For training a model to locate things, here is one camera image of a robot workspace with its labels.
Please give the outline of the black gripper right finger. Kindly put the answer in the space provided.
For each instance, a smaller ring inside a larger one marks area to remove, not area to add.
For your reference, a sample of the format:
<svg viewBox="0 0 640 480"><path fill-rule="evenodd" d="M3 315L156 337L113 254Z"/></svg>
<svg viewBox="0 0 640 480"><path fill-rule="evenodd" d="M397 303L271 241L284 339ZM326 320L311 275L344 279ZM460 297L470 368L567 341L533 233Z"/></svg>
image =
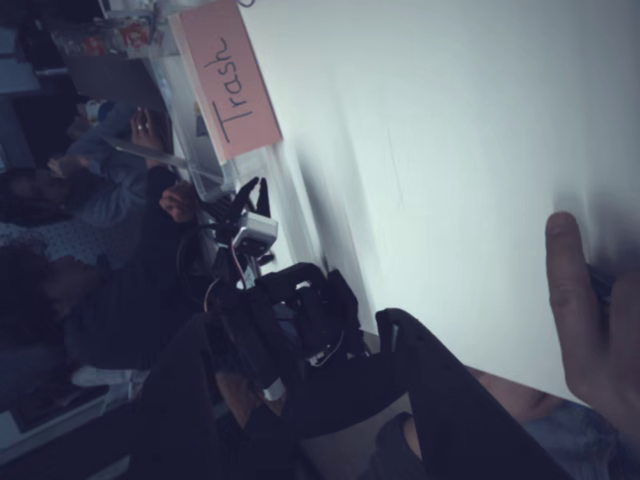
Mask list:
<svg viewBox="0 0 640 480"><path fill-rule="evenodd" d="M376 322L409 395L428 478L570 477L419 320L389 308Z"/></svg>

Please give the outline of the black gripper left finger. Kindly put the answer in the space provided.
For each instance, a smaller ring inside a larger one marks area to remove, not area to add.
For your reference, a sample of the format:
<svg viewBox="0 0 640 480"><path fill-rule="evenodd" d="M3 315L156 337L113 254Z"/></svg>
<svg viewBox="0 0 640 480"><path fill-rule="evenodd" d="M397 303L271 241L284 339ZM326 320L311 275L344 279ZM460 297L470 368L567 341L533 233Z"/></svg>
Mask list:
<svg viewBox="0 0 640 480"><path fill-rule="evenodd" d="M301 446L252 440L214 383L207 323L198 314L147 377L135 409L130 479L319 479Z"/></svg>

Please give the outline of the person's left hand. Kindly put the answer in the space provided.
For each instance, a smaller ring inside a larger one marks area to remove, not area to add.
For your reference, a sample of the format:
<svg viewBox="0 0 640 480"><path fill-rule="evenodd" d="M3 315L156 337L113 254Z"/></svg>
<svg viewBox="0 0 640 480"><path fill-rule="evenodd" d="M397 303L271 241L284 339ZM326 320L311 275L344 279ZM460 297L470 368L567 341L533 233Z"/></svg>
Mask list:
<svg viewBox="0 0 640 480"><path fill-rule="evenodd" d="M563 403L559 397L480 370L470 373L519 423L545 418Z"/></svg>

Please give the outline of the person's right hand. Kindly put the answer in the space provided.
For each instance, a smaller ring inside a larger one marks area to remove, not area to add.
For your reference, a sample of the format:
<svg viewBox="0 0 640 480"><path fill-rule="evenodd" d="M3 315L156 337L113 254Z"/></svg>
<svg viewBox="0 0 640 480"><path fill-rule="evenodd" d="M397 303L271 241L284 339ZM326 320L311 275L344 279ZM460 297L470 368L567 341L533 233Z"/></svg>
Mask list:
<svg viewBox="0 0 640 480"><path fill-rule="evenodd" d="M545 229L549 301L570 392L628 437L639 436L639 274L615 281L608 321L592 287L573 215Z"/></svg>

